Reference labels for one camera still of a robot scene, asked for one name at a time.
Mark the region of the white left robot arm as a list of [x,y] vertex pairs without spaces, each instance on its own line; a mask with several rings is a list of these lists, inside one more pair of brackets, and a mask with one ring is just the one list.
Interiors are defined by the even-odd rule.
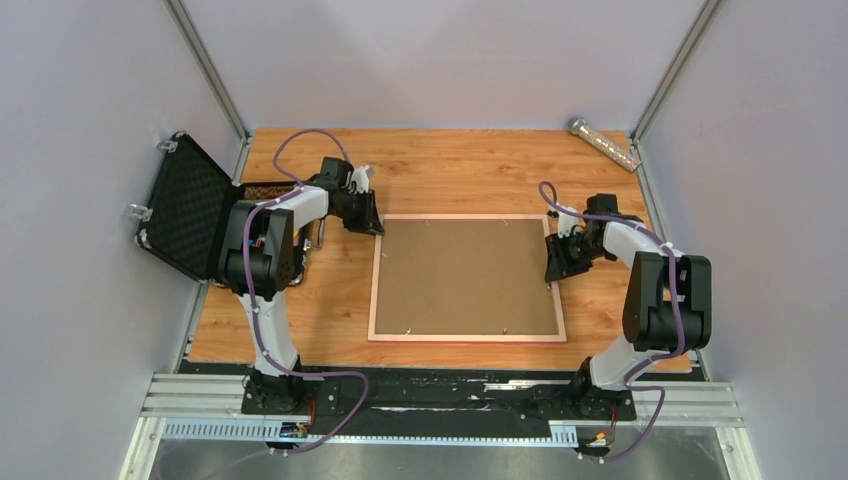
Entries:
[[240,200],[230,217],[218,263],[220,281],[245,309],[255,349],[248,391],[268,400],[283,413],[298,411],[306,400],[306,374],[291,338],[285,290],[300,262],[296,234],[329,216],[341,219],[350,232],[384,233],[370,186],[371,165],[354,167],[326,157],[314,179],[295,181],[274,199]]

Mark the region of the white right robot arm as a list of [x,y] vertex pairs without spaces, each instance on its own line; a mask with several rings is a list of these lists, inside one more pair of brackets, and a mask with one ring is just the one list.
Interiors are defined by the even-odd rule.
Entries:
[[540,195],[557,229],[545,238],[544,280],[554,283],[588,272],[600,258],[629,270],[622,332],[602,353],[581,364],[571,403],[596,417],[659,360],[707,345],[712,331],[712,267],[660,238],[639,217],[619,211],[613,194],[588,198],[583,211],[559,203],[553,185]]

